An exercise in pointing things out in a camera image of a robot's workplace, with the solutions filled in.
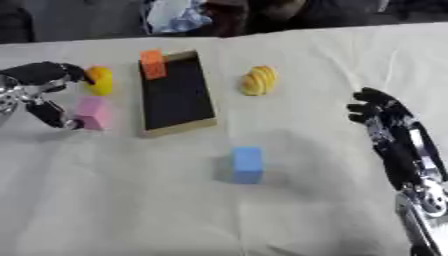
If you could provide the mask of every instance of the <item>pink cube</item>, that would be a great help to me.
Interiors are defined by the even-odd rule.
[[[82,98],[76,108],[76,118],[84,121],[87,130],[104,130],[108,119],[104,99],[99,96]]]

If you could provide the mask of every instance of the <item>orange cube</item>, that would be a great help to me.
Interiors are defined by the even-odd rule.
[[[141,52],[140,60],[146,79],[152,80],[166,76],[165,61],[160,50]]]

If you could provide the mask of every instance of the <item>blue foam block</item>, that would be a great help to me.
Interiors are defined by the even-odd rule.
[[[263,176],[261,150],[255,147],[233,149],[233,177],[238,184],[257,184]]]

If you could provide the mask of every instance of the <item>yellow object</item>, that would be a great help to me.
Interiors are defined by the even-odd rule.
[[[267,94],[274,89],[277,82],[277,72],[268,66],[253,67],[249,74],[244,76],[241,91],[249,96]]]
[[[87,75],[95,81],[94,85],[86,83],[86,88],[94,95],[106,96],[112,92],[112,71],[106,67],[93,66]]]

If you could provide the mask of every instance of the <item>robotic hand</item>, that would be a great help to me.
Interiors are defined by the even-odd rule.
[[[81,120],[70,118],[60,106],[43,98],[45,93],[66,89],[67,82],[81,80],[94,84],[82,68],[72,64],[42,62],[0,70],[0,126],[23,102],[28,112],[51,127],[82,128]]]
[[[395,98],[363,88],[349,119],[364,124],[387,177],[397,190],[396,213],[412,243],[412,256],[448,256],[446,169],[423,125]]]

